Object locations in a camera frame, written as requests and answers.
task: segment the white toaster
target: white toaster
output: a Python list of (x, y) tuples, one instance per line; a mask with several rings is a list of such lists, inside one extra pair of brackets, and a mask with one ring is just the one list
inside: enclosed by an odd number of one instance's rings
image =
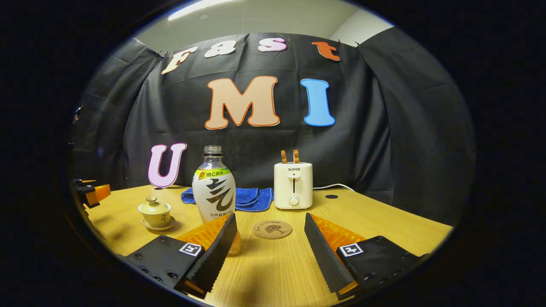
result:
[(275, 164), (275, 207), (307, 209), (313, 204), (313, 165), (310, 163)]

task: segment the black backdrop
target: black backdrop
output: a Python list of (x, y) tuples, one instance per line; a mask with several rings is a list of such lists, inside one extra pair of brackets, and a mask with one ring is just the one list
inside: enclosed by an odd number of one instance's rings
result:
[[(287, 49), (260, 52), (258, 42), (282, 37)], [(205, 58), (214, 44), (235, 40), (235, 51)], [(326, 41), (341, 61), (319, 54)], [(165, 75), (171, 55), (197, 46)], [(278, 79), (275, 113), (281, 122), (207, 130), (212, 91), (207, 83), (230, 78), (244, 92), (260, 75)], [(302, 79), (329, 83), (336, 123), (309, 126)], [(301, 34), (251, 33), (207, 40), (164, 59), (133, 39), (97, 71), (73, 131), (74, 177), (98, 179), (113, 190), (149, 184), (150, 149), (186, 143), (175, 184), (190, 186), (205, 145), (220, 145), (238, 187), (273, 186), (280, 151), (298, 149), (314, 165), (314, 186), (341, 183), (400, 209), (453, 225), (467, 197), (474, 169), (474, 142), (462, 95), (441, 65), (398, 28), (361, 46)], [(224, 117), (230, 119), (227, 110)], [(163, 154), (160, 173), (172, 152)]]

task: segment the teacup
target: teacup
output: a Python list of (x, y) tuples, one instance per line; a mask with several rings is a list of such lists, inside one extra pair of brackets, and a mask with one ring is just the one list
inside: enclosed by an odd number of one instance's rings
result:
[(154, 196), (147, 197), (146, 201), (148, 202), (138, 206), (138, 211), (142, 213), (144, 220), (151, 227), (166, 226), (170, 221), (171, 206), (167, 203), (158, 202)]

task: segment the letter u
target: letter u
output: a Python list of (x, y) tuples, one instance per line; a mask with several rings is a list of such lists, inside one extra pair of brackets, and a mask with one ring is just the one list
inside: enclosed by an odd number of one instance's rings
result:
[(171, 146), (173, 157), (171, 158), (169, 173), (167, 176), (159, 174), (159, 163), (163, 153), (167, 150), (165, 145), (156, 145), (152, 147), (152, 158), (150, 159), (150, 167), (148, 167), (148, 181), (156, 187), (168, 187), (174, 183), (178, 176), (178, 168), (182, 159), (182, 152), (187, 145), (184, 143), (176, 143)]

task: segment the screw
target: screw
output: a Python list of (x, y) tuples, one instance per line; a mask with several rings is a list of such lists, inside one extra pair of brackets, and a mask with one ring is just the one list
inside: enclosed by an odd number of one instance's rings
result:
[(364, 280), (368, 280), (376, 275), (375, 272), (368, 273), (367, 275), (364, 275)]

